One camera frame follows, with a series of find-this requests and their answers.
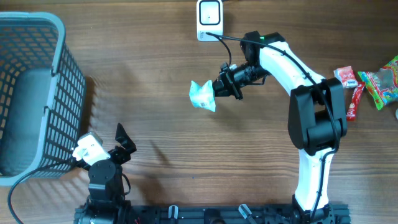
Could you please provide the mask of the teal tissue pack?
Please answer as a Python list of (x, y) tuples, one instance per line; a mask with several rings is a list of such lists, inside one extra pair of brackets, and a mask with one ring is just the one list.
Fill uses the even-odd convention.
[(215, 92), (212, 84), (211, 80), (208, 80), (202, 86), (193, 80), (191, 81), (189, 98), (195, 108), (216, 111)]

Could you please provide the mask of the small red white carton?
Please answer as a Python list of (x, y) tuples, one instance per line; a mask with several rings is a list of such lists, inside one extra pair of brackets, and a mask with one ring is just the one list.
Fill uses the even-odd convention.
[(335, 78), (339, 79), (343, 88), (355, 88), (359, 85), (351, 66), (337, 68), (333, 73)]

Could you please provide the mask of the red Nescafe stick sachet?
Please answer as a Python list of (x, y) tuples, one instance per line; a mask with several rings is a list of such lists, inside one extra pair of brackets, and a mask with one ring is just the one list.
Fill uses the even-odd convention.
[(358, 110), (358, 105), (361, 100), (361, 95), (363, 93), (363, 90), (365, 88), (365, 82), (359, 82), (358, 86), (354, 89), (352, 98), (351, 98), (351, 103), (349, 104), (349, 108), (346, 114), (346, 119), (348, 121), (354, 121), (356, 118), (356, 113)]

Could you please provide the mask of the Haribo gummy bag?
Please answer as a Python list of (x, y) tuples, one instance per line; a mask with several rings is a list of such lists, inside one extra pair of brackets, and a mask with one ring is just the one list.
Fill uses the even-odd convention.
[(358, 75), (378, 110), (397, 101), (397, 56), (377, 72), (358, 72)]

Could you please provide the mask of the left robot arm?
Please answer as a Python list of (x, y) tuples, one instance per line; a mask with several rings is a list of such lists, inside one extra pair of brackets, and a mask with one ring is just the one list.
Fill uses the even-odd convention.
[(122, 124), (117, 124), (115, 140), (120, 145), (110, 151), (103, 149), (102, 139), (93, 131), (84, 134), (73, 149), (76, 166), (88, 171), (89, 196), (84, 205), (75, 210), (74, 223), (136, 223), (132, 217), (131, 202), (126, 200), (130, 191), (123, 182), (130, 182), (123, 174), (122, 165), (131, 160), (137, 148)]

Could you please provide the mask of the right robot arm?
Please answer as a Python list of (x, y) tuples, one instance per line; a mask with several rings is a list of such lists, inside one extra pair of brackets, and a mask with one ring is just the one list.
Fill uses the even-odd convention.
[(213, 82), (216, 97), (243, 98), (242, 88), (263, 85), (272, 75), (289, 94), (288, 132), (299, 152), (299, 180), (291, 223), (326, 222), (335, 216), (327, 196), (331, 160), (347, 133), (343, 85), (306, 66), (277, 32), (248, 32), (237, 40), (246, 63), (221, 66)]

